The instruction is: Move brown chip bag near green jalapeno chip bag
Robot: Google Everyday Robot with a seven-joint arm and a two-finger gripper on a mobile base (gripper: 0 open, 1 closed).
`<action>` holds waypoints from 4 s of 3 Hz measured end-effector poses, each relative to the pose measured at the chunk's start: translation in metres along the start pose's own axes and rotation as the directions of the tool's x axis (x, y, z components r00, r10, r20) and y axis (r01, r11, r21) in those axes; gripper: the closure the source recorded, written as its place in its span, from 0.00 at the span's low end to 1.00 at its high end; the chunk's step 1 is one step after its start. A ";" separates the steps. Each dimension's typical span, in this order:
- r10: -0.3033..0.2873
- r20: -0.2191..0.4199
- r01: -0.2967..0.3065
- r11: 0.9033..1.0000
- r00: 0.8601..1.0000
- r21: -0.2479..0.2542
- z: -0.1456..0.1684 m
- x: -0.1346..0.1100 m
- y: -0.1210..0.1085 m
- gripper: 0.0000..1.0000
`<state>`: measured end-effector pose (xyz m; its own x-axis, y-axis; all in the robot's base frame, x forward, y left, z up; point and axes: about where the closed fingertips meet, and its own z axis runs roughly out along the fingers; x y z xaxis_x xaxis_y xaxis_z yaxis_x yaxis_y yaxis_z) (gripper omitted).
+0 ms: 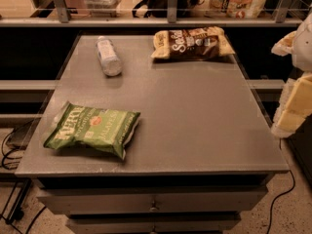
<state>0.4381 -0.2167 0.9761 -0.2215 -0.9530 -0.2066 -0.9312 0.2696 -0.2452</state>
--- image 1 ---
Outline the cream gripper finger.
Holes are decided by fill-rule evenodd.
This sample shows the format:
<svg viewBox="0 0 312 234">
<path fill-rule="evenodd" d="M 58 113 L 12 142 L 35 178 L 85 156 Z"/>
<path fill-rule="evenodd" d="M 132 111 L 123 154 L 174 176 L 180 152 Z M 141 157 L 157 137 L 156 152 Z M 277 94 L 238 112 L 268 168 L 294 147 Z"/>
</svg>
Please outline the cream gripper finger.
<svg viewBox="0 0 312 234">
<path fill-rule="evenodd" d="M 271 133 L 285 138 L 293 135 L 312 114 L 312 73 L 289 78 L 283 87 L 279 106 L 273 117 Z"/>
<path fill-rule="evenodd" d="M 295 31 L 287 34 L 273 46 L 273 48 L 271 49 L 271 53 L 281 57 L 290 54 L 293 50 L 294 36 Z"/>
</svg>

